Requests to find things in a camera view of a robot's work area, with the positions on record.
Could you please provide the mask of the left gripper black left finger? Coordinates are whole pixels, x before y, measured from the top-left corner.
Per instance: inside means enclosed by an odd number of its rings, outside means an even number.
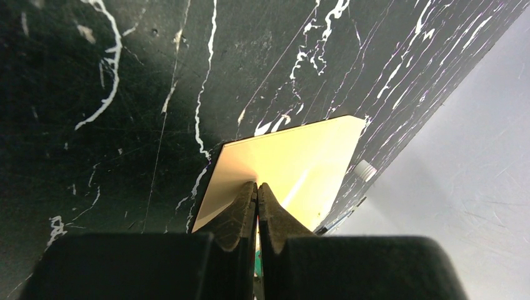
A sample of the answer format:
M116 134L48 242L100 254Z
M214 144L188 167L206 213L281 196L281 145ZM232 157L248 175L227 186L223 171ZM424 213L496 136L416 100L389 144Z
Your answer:
M21 299L251 299L256 198L234 201L192 234L85 234L58 239Z

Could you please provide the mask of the tan letter paper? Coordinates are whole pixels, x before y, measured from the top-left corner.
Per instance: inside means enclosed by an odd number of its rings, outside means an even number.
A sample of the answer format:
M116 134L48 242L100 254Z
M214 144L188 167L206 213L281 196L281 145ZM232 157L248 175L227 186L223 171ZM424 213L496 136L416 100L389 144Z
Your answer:
M293 187L289 190L287 196L284 198L284 200L282 202L282 207L286 208L286 207L288 207L290 205L291 201L296 196L296 194L298 193L299 189L301 188L301 186L305 182L308 174L309 174L309 170L308 169L304 170L301 173L301 175L299 176L297 181L294 183Z

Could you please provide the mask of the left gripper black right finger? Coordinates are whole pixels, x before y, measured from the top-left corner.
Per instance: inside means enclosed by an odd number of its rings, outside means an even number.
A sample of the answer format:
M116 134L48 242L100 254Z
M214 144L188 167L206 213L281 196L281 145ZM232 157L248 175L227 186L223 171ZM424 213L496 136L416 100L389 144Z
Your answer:
M422 236L317 236L268 184L257 191L266 299L466 299L448 255Z

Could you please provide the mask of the orange envelope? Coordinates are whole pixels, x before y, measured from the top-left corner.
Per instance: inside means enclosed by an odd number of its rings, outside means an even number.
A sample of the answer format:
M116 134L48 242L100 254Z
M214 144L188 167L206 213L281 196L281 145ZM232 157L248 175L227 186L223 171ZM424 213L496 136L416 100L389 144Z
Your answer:
M285 210L309 230L317 229L331 212L365 125L341 116L225 144L192 230L226 209L249 181L268 184L282 206L306 169L305 182Z

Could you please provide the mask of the white glue stick cap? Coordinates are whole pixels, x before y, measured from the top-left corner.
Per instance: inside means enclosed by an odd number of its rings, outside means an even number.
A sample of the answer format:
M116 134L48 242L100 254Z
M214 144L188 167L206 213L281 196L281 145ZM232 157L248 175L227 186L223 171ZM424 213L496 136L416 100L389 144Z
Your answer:
M361 160L355 165L353 172L364 182L369 182L377 174L378 170L366 160Z

